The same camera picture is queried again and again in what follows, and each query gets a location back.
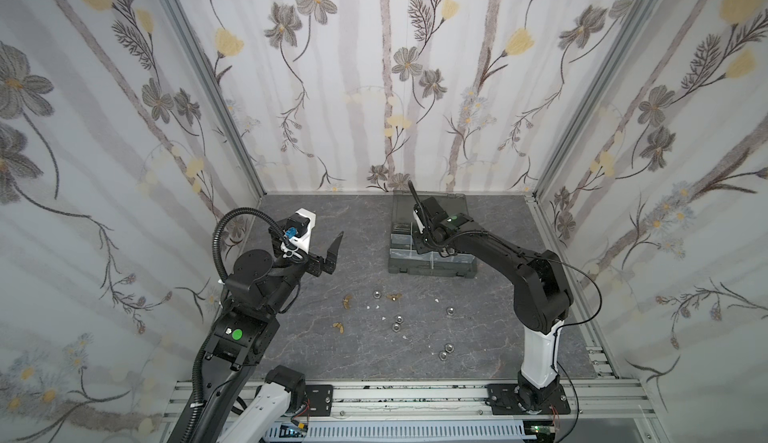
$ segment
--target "black cable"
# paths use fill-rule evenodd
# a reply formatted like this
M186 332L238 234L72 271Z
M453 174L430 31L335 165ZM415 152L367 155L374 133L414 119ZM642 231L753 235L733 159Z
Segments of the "black cable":
M240 215L253 215L257 218L263 219L268 225L270 225L270 228L272 228L274 233L280 236L281 240L286 243L286 246L291 245L293 248L296 247L289 241L288 237L285 235L285 231L275 222L275 220L270 218L270 216L263 211L260 211L256 208L235 208L228 212L226 215L222 216L219 222L216 223L216 228L214 228L213 242L211 243L211 249L214 254L214 265L216 266L216 272L219 274L219 278L221 279L222 283L226 281L229 273L226 272L224 262L221 260L221 234L224 232L226 224L229 223L233 218L236 218Z
M564 440L566 437L568 437L568 435L571 434L571 432L574 430L574 428L576 428L576 424L578 423L579 409L578 409L578 393L576 392L576 387L574 386L573 380L571 380L571 377L568 376L568 372L565 371L565 368L563 368L563 365L560 364L560 361L558 361L558 366L560 367L561 370L563 370L563 373L565 373L565 378L568 379L568 382L571 383L571 389L574 391L574 397L576 397L576 419L574 419L573 426L571 426L571 428L568 429L568 433L563 435L563 438L560 438L559 440L557 440L557 443L560 443L562 440Z

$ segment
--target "floral wallpaper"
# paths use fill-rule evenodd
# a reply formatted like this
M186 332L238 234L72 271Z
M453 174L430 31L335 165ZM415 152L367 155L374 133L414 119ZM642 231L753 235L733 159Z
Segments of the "floral wallpaper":
M0 432L158 441L254 197L158 0L0 0L0 35Z
M538 195L677 442L764 439L766 64L768 0L662 0Z
M181 0L267 190L532 191L635 0Z

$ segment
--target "vine pattern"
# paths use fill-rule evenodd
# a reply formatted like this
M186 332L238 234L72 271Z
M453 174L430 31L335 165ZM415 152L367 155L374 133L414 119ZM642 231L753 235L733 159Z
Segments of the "vine pattern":
M336 5L331 0L296 0L296 6L293 6L292 4L273 3L269 20L274 24L274 27L264 30L264 36L269 38L270 45L280 52L280 57L288 68L288 71L301 85L301 91L294 99L295 104L278 116L278 119L280 120L280 129L283 132L283 143L280 147L280 151L286 152L290 146L293 150L300 152L307 158L316 158L320 162L323 173L320 176L320 185L318 185L317 189L322 188L326 183L333 186L334 182L344 181L344 179L331 176L325 162L319 156L303 150L299 144L299 139L295 132L295 130L302 129L302 124L297 121L299 110L304 108L304 102L309 99L309 96L307 95L306 87L304 86L304 81L301 79L301 76L296 73L291 66L291 63L288 62L283 49L283 44L287 43L289 46L298 46L296 33L303 27L299 13L307 16L306 44L302 52L293 58L292 63L295 63L304 55L304 53L306 53L306 50L310 45L310 39L312 37L312 16L314 16L314 19L318 24L325 25L328 23L328 14L336 14L337 11L338 9L336 8Z
M552 92L552 94L549 96L545 97L543 102L538 106L529 108L518 115L517 120L512 124L512 129L509 131L509 134L498 146L499 151L504 150L504 148L509 146L518 154L518 156L526 156L526 154L521 151L518 146L522 139L523 126L525 129L529 130L533 128L537 115L541 111L547 110L562 95L563 87L565 85L564 64L568 49L571 48L572 45L576 45L576 47L579 49L585 48L587 42L590 39L590 36L602 31L603 27L605 26L606 16L608 16L613 20L613 22L603 33L600 40L598 40L588 50L570 60L568 63L572 64L575 61L581 60L581 58L590 54L605 40L605 38L619 22L624 21L624 18L629 13L635 1L636 0L616 0L611 5L610 10L608 10L608 8L590 5L581 12L581 15L578 18L576 18L575 28L572 30L562 31L560 33L560 42L558 43L558 47L563 51L563 53L560 58L560 84L558 89L555 92ZM525 12L525 23L527 24L527 22L528 10Z

